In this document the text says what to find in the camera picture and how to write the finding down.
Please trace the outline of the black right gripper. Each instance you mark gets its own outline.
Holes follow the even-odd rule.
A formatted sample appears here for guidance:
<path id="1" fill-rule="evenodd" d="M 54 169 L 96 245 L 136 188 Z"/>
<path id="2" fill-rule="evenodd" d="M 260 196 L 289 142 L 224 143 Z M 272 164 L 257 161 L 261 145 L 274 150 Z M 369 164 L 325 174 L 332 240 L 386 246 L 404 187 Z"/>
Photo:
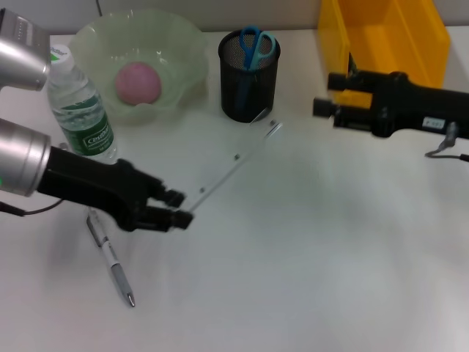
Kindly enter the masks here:
<path id="1" fill-rule="evenodd" d="M 388 138 L 403 129 L 443 135 L 454 122 L 458 137 L 468 138 L 468 94 L 465 92 L 419 86 L 399 72 L 383 75 L 374 86 L 366 71 L 351 76 L 329 73 L 328 90 L 373 92 L 370 111 L 315 98 L 313 115 L 333 118 L 336 128 L 371 130 L 374 136 Z"/>

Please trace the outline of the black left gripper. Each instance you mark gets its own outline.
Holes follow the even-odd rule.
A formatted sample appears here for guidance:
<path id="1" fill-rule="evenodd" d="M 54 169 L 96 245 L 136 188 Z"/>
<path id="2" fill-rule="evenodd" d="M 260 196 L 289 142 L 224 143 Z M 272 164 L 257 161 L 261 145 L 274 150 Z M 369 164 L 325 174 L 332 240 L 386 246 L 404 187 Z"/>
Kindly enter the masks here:
<path id="1" fill-rule="evenodd" d="M 168 189 L 123 159 L 103 164 L 52 147 L 37 191 L 102 210 L 128 232 L 186 230 L 193 221 L 193 214 L 183 210 L 149 207 L 148 199 L 154 198 L 180 208 L 186 194 Z"/>

